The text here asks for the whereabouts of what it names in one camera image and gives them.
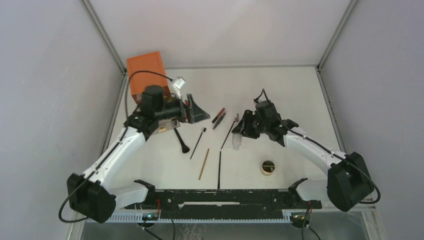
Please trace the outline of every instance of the black stick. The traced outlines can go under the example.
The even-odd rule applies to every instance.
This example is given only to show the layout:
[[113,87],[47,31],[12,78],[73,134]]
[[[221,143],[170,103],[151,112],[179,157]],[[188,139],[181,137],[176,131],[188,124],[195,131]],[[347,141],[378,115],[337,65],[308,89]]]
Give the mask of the black stick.
[[228,136],[229,136],[229,135],[230,135],[230,133],[231,133],[231,129],[233,129],[234,123],[235,123],[235,121],[233,121],[233,122],[232,122],[232,124],[231,124],[231,126],[229,127],[229,130],[228,130],[228,133],[226,134],[225,140],[224,140],[224,142],[222,143],[221,150],[223,149],[224,144],[225,144],[225,142],[227,141],[227,138],[228,138]]
[[183,139],[181,138],[180,133],[178,132],[178,130],[176,128],[174,128],[176,137],[179,140],[179,143],[181,144],[181,150],[183,154],[186,154],[188,152],[190,152],[190,148],[184,143]]
[[219,151],[218,189],[221,189],[221,151]]
[[202,129],[202,131],[201,131],[201,133],[200,133],[200,136],[199,136],[199,139],[198,139],[198,140],[197,140],[197,142],[196,142],[196,146],[194,147],[194,150],[193,150],[193,152],[191,153],[191,157],[190,157],[190,159],[192,159],[193,154],[195,154],[195,151],[196,151],[196,148],[198,147],[198,144],[199,144],[200,138],[202,137],[202,134],[203,134],[204,132],[206,132],[206,127],[204,127],[204,128]]

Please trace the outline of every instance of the wooden stick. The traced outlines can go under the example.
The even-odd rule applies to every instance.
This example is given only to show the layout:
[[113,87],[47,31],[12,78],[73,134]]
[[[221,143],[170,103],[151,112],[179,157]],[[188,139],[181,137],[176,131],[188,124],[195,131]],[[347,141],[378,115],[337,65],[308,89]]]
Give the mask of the wooden stick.
[[202,178],[203,169],[205,169],[206,160],[208,159],[209,155],[209,148],[207,149],[206,156],[204,157],[203,166],[201,167],[200,175],[199,175],[199,181]]

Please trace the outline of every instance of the white table surface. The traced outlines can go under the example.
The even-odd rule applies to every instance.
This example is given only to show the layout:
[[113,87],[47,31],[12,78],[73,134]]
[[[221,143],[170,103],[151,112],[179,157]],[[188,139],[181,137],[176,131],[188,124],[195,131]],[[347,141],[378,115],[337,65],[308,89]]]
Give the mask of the white table surface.
[[[194,101],[213,119],[225,107],[226,117],[212,130],[212,119],[196,124],[181,124],[178,128],[190,152],[183,154],[173,130],[153,135],[124,164],[116,175],[113,186],[123,186],[142,179],[157,189],[216,189],[221,145],[231,123],[246,109],[255,110],[253,99],[262,88],[275,104],[282,119],[297,122],[308,135],[327,146],[339,149],[321,86],[313,67],[264,67],[167,70],[171,78],[186,80],[182,93],[191,93]],[[136,107],[128,94],[128,109]],[[125,122],[124,101],[121,100],[112,132],[114,140]],[[207,130],[190,155],[202,127]],[[326,179],[314,164],[291,149],[280,146],[265,134],[259,139],[243,138],[239,151],[232,149],[232,135],[228,137],[221,157],[221,189],[285,189],[301,178]],[[207,152],[209,156],[201,180],[198,180]],[[264,176],[261,164],[271,160],[275,171]]]

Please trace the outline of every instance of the metal frame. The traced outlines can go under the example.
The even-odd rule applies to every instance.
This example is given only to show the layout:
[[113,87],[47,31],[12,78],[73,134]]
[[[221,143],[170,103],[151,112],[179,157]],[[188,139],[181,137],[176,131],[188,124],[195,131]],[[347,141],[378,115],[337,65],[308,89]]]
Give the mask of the metal frame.
[[[115,119],[116,119],[118,109],[119,109],[119,106],[120,106],[120,101],[121,101],[122,95],[125,91],[125,85],[126,85],[125,83],[128,81],[128,76],[126,76],[127,69],[125,68],[125,65],[123,64],[123,62],[121,61],[115,47],[112,44],[112,41],[110,40],[105,28],[103,27],[98,15],[96,14],[90,0],[80,0],[80,2],[81,2],[81,5],[83,6],[83,8],[85,9],[88,17],[90,18],[91,22],[93,23],[94,28],[99,33],[102,41],[106,45],[107,50],[110,52],[114,61],[117,64],[117,66],[119,67],[119,70],[122,72],[122,80],[121,80],[121,85],[119,87],[119,92],[118,92],[117,98],[115,100],[115,105],[112,109],[112,115],[111,115],[111,118],[109,120],[108,128],[107,128],[106,133],[105,133],[104,138],[103,138],[103,145],[102,145],[102,149],[101,149],[101,153],[102,153],[102,152],[104,152],[104,150],[107,149],[111,135],[112,135],[113,126],[115,124]],[[318,77],[318,80],[319,80],[319,84],[321,86],[322,93],[323,93],[323,96],[324,96],[324,99],[325,99],[325,103],[327,105],[328,112],[330,114],[330,119],[331,119],[331,122],[332,122],[332,125],[333,125],[333,128],[334,128],[334,131],[335,131],[335,135],[336,135],[340,150],[342,150],[344,152],[348,152],[349,150],[347,148],[347,145],[346,145],[344,138],[342,136],[342,133],[340,131],[337,114],[335,113],[335,109],[332,106],[331,96],[328,93],[327,86],[326,86],[325,80],[323,78],[322,68],[323,68],[324,64],[326,63],[329,55],[331,54],[331,51],[334,48],[334,45],[336,44],[337,40],[339,39],[344,27],[346,26],[348,19],[351,17],[352,12],[354,11],[358,2],[359,2],[359,0],[351,0],[350,1],[346,11],[343,14],[342,19],[340,20],[333,36],[331,37],[330,42],[328,43],[328,46],[326,47],[318,65],[316,65],[316,66],[315,65],[255,65],[255,66],[253,66],[253,65],[227,66],[226,65],[226,66],[205,66],[205,67],[178,67],[178,68],[170,68],[170,69],[315,67],[316,74],[317,74],[317,77]],[[331,203],[323,202],[322,203],[322,209],[316,209],[315,211],[317,211],[317,212],[333,212],[333,211],[338,211],[338,209],[336,209]],[[370,206],[370,205],[359,204],[358,206],[355,206],[352,209],[352,211],[362,212],[362,217],[363,217],[363,220],[365,222],[366,231],[367,231],[370,239],[373,239],[373,240],[374,239],[376,239],[376,240],[386,240],[387,239],[385,232],[384,232],[383,225],[382,225],[380,218],[377,214],[377,211],[376,211],[376,209],[373,205]],[[282,210],[283,216],[290,215],[291,212],[299,212],[299,209]],[[76,212],[73,215],[74,219],[81,218],[81,217],[82,217],[82,215],[79,214],[79,213],[76,213]],[[119,211],[117,211],[113,214],[111,219],[112,219],[112,222],[116,222],[116,223],[125,223],[125,222],[131,222],[132,223],[136,220],[134,217],[135,218],[138,217],[137,211],[120,209]],[[280,223],[285,223],[285,222],[287,222],[287,219],[276,219],[276,221],[280,222]],[[86,223],[86,221],[81,221],[81,222],[71,224],[69,226],[68,233],[67,233],[65,239],[67,239],[67,240],[80,240],[82,233],[83,233],[85,223]]]
[[97,16],[96,11],[93,8],[93,5],[91,4],[90,0],[79,0],[81,2],[82,7],[84,8],[85,12],[87,13],[88,17],[90,18],[91,22],[94,25],[94,28],[100,35],[101,40],[106,45],[107,50],[112,55],[113,60],[116,62],[116,64],[119,67],[119,70],[122,74],[125,74],[127,72],[127,69],[125,68],[125,65],[122,63],[121,58],[118,55],[117,50],[115,49],[114,45],[112,44],[111,39],[108,36],[108,33],[106,32],[105,28],[103,27],[102,22],[99,19],[99,16]]
[[349,5],[347,6],[346,11],[344,11],[343,17],[341,17],[340,22],[338,23],[337,28],[335,29],[334,34],[331,37],[330,42],[328,43],[327,48],[324,51],[324,54],[321,57],[321,60],[319,60],[319,63],[317,65],[318,70],[321,71],[324,64],[326,63],[331,51],[333,50],[334,45],[336,44],[337,40],[339,39],[343,29],[346,26],[346,23],[348,19],[350,18],[352,12],[355,10],[355,7],[357,6],[358,2],[360,0],[351,0]]

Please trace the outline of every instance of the gray wall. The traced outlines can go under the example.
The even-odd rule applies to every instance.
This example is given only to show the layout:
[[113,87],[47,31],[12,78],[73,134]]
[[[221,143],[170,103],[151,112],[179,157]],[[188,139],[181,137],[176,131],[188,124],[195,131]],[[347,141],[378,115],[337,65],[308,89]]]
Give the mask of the gray wall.
[[391,240],[424,230],[424,1],[362,0],[323,69],[346,144],[381,188]]
[[120,80],[78,0],[1,1],[0,239],[65,237],[66,180],[98,157]]

